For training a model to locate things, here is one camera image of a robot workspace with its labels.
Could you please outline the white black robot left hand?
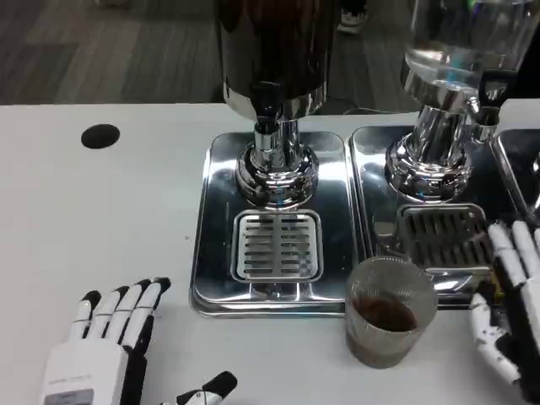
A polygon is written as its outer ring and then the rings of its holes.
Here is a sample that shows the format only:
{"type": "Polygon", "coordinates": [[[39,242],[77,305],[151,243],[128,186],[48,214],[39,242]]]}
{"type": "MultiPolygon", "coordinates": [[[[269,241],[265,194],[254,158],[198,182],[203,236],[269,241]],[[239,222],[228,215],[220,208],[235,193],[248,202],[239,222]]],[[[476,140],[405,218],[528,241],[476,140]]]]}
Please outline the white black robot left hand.
{"type": "Polygon", "coordinates": [[[146,278],[78,303],[65,342],[46,362],[42,404],[139,404],[154,313],[168,278],[146,278]]]}

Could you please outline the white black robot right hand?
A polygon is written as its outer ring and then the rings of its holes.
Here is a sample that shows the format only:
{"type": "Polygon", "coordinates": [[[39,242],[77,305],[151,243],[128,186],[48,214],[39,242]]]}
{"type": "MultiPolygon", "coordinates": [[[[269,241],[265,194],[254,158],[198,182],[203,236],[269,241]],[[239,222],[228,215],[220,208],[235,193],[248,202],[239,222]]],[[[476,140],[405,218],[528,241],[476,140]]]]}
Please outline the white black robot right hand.
{"type": "Polygon", "coordinates": [[[472,336],[486,365],[524,400],[539,403],[539,229],[522,220],[488,227],[494,274],[469,306],[472,336]]]}

